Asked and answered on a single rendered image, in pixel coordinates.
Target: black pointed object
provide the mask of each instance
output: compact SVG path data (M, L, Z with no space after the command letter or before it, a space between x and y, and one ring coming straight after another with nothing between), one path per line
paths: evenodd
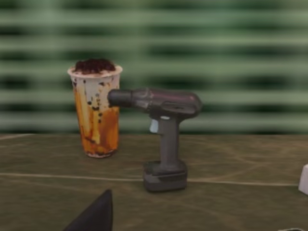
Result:
M63 231L112 231L112 192L106 190Z

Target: tabletop line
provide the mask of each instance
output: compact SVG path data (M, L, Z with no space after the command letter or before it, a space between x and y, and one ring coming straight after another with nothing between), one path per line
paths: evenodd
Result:
M0 172L2 177L30 177L30 178L62 178L62 179L80 179L80 180L105 180L105 181L128 181L141 182L142 179L125 179L125 178L101 178L101 177L87 177L87 176L69 176L69 175L49 175L49 174L26 174L26 173L7 173ZM212 183L212 184L233 184L233 185L251 185L251 186L270 186L270 187L295 187L298 184L290 183L264 183L264 182L240 182L240 181L213 181L207 179L192 179L188 178L188 182L193 183Z
M8 135L8 136L0 137L0 141L1 141L1 140L8 140L8 139L15 139L15 138L24 137L24 136L32 136L32 135L34 135L34 134L16 134L16 135Z

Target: iced drink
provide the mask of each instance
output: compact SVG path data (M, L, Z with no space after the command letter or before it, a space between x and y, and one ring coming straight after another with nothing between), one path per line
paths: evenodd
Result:
M105 158L118 148L119 108L109 107L107 94L119 88L122 67L105 59L77 62L71 77L79 130L87 156Z

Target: white trigger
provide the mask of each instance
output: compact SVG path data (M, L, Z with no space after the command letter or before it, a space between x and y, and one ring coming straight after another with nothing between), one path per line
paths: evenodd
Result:
M158 121L155 120L155 119L152 119L152 121L151 121L150 132L151 133L157 133L158 132Z

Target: power drill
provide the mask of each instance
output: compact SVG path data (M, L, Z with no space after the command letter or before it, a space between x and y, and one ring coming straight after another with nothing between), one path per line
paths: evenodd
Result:
M149 192L184 189L187 186L187 167L178 159L179 125L196 117L201 109L199 97L190 92L141 88L111 90L109 106L136 108L152 119L150 132L160 139L160 161L143 165L143 184Z

